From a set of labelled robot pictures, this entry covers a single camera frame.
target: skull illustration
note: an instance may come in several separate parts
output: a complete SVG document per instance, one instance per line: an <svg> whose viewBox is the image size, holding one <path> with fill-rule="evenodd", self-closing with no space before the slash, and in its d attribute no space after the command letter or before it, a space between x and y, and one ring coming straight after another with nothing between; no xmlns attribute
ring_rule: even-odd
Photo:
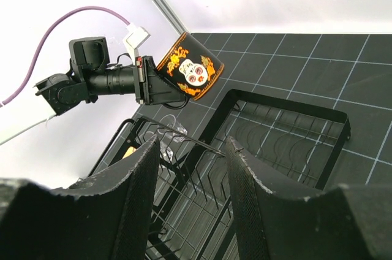
<svg viewBox="0 0 392 260"><path fill-rule="evenodd" d="M201 64L195 64L190 59L182 62L178 70L185 75L186 81L193 86L200 86L206 83L208 73Z"/></svg>

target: cutting mat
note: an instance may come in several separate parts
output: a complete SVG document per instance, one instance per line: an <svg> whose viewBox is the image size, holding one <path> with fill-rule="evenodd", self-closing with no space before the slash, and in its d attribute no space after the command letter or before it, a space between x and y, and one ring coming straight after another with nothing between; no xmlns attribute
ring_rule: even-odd
<svg viewBox="0 0 392 260"><path fill-rule="evenodd" d="M225 63L222 77L182 110L141 106L135 118L172 113L198 137L233 88L321 105L347 113L352 125L327 187L392 183L392 35L194 36Z"/></svg>

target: black wire rack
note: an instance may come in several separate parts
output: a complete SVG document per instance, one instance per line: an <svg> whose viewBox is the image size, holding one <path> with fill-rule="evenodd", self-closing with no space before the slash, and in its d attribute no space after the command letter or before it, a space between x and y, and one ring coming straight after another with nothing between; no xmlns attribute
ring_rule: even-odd
<svg viewBox="0 0 392 260"><path fill-rule="evenodd" d="M283 174L324 189L350 130L345 113L232 90L199 140L148 117L125 120L91 174L138 148L147 132L157 134L161 159L146 259L237 260L225 139L234 137Z"/></svg>
<svg viewBox="0 0 392 260"><path fill-rule="evenodd" d="M279 172L324 189L350 135L349 118L344 112L231 90L200 140L220 149L227 136L232 136Z"/></svg>
<svg viewBox="0 0 392 260"><path fill-rule="evenodd" d="M91 174L119 161L129 147L138 148L152 134L160 137L161 157L146 258L223 259L234 228L220 150L140 117L122 123ZM121 145L108 161L116 140ZM233 254L238 257L236 248Z"/></svg>

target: paper cup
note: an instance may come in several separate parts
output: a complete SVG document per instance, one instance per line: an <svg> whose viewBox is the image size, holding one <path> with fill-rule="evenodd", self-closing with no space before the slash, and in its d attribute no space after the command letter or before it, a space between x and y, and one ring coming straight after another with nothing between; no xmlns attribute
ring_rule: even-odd
<svg viewBox="0 0 392 260"><path fill-rule="evenodd" d="M198 100L221 75L224 64L184 32L157 66L157 72L186 96Z"/></svg>

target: black cable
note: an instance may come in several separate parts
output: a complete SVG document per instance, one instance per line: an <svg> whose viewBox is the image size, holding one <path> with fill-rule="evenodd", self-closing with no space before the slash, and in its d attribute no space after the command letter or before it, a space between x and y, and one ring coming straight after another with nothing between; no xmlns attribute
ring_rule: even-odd
<svg viewBox="0 0 392 260"><path fill-rule="evenodd" d="M121 58L122 56L127 56L128 58L132 59L128 53L122 53L121 55L119 55L119 56L117 57L117 63L116 63L116 64L119 64L119 63L120 63L120 58Z"/></svg>
<svg viewBox="0 0 392 260"><path fill-rule="evenodd" d="M182 105L179 105L177 107L174 107L174 106L168 105L168 104L164 104L164 107L168 108L170 110L179 110L179 109L184 108L186 105L188 105L188 102L189 102L189 98L187 98Z"/></svg>

